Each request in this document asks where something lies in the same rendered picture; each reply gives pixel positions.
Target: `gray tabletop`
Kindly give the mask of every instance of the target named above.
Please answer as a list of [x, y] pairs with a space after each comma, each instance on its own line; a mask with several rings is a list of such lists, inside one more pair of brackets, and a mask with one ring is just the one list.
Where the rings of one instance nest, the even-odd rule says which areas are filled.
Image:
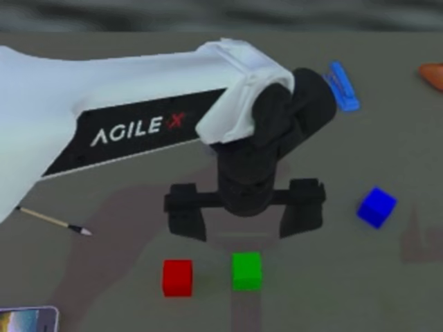
[[[416, 74], [442, 60], [441, 35], [4, 34], [0, 44], [91, 59], [193, 50], [220, 37], [251, 42], [290, 69], [324, 73], [333, 59], [346, 67], [361, 110], [340, 112], [279, 168], [278, 187], [325, 183], [323, 228], [278, 241], [280, 208], [251, 219], [208, 210], [208, 243], [172, 236], [163, 194], [176, 182], [214, 189], [215, 165], [198, 142], [167, 149], [36, 185], [25, 207], [95, 236], [11, 215], [0, 226], [0, 306], [56, 305], [62, 332], [442, 331], [443, 95]], [[375, 185], [399, 200], [380, 230], [356, 217]], [[231, 292], [236, 250], [262, 251], [260, 293]], [[194, 260], [192, 298], [163, 297], [169, 258]]]

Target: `blue object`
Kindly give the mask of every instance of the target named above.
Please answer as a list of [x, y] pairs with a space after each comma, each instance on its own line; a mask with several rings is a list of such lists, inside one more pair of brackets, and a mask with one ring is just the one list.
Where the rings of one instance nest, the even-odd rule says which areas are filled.
[[396, 204], [396, 198], [375, 187], [363, 200], [357, 215], [374, 228], [380, 228]]
[[338, 107], [345, 112], [360, 109], [360, 102], [355, 96], [354, 88], [347, 78], [345, 69], [338, 61], [329, 64], [329, 72], [323, 76], [331, 87]]

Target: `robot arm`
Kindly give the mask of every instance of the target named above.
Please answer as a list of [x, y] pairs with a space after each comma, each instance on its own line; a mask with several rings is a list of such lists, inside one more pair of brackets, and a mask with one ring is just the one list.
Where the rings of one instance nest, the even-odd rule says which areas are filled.
[[256, 100], [270, 86], [287, 100], [294, 92], [293, 73], [230, 39], [187, 53], [88, 61], [3, 46], [0, 73], [0, 223], [37, 181], [198, 138], [228, 169], [232, 142], [269, 142], [266, 129], [254, 135], [256, 120], [263, 127], [271, 116], [253, 113]]

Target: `smartphone screen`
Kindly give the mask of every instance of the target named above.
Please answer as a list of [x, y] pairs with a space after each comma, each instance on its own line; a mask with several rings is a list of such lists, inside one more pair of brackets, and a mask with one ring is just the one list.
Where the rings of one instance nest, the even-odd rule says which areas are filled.
[[57, 332], [53, 307], [0, 309], [0, 332]]

